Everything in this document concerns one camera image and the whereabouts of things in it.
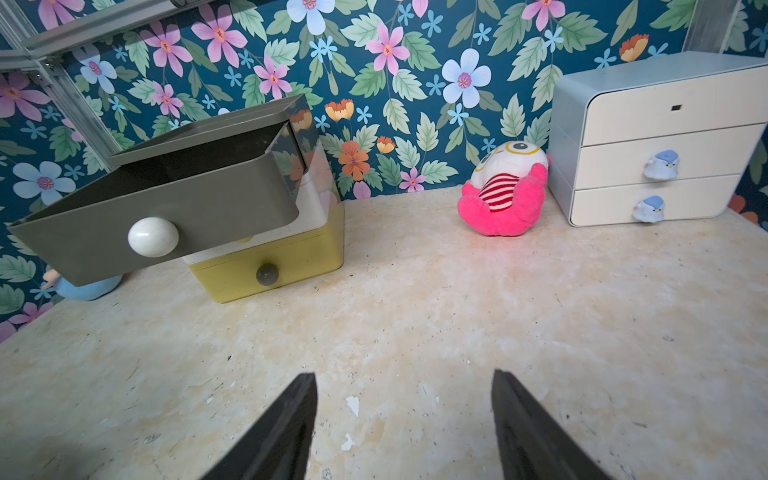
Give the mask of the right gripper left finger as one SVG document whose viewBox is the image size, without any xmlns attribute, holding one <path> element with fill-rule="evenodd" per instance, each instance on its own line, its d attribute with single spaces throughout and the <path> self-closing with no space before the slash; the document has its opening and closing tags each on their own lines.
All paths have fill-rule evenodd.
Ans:
<svg viewBox="0 0 768 480">
<path fill-rule="evenodd" d="M 307 472 L 317 405 L 315 375 L 297 375 L 203 477 L 303 479 Z"/>
</svg>

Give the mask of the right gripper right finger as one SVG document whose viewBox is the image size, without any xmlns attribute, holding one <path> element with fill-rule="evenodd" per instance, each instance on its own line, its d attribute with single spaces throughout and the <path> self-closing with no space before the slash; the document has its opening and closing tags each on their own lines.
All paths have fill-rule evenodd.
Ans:
<svg viewBox="0 0 768 480">
<path fill-rule="evenodd" d="M 494 371 L 491 402 L 506 480 L 609 477 L 512 373 Z"/>
</svg>

